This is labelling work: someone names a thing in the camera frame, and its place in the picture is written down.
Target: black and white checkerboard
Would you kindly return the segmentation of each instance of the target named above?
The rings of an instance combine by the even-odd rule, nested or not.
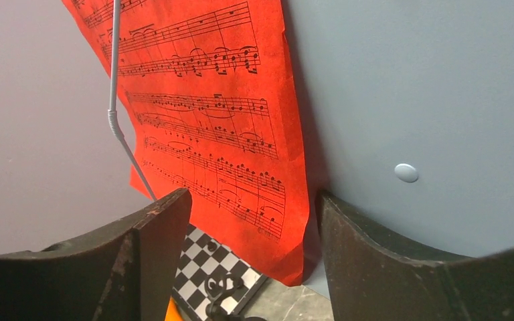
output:
[[[192,321],[208,319],[205,313],[205,307],[209,304],[204,290],[205,279],[210,275],[226,273],[243,279],[243,286],[222,302],[225,311],[238,314],[267,277],[235,256],[228,247],[220,245],[190,225],[182,247],[172,296]]]

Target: orange object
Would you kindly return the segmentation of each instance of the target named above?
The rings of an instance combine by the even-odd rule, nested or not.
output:
[[[112,0],[63,0],[109,73]],[[286,285],[303,275],[309,197],[279,0],[123,0],[118,97],[157,196]],[[132,170],[131,185],[146,194]]]
[[[176,307],[176,304],[174,303],[174,300],[172,300],[172,298],[169,302],[169,307],[167,309],[167,316],[165,317],[165,321],[183,321],[182,317],[180,316],[180,312],[178,311],[178,308]]]

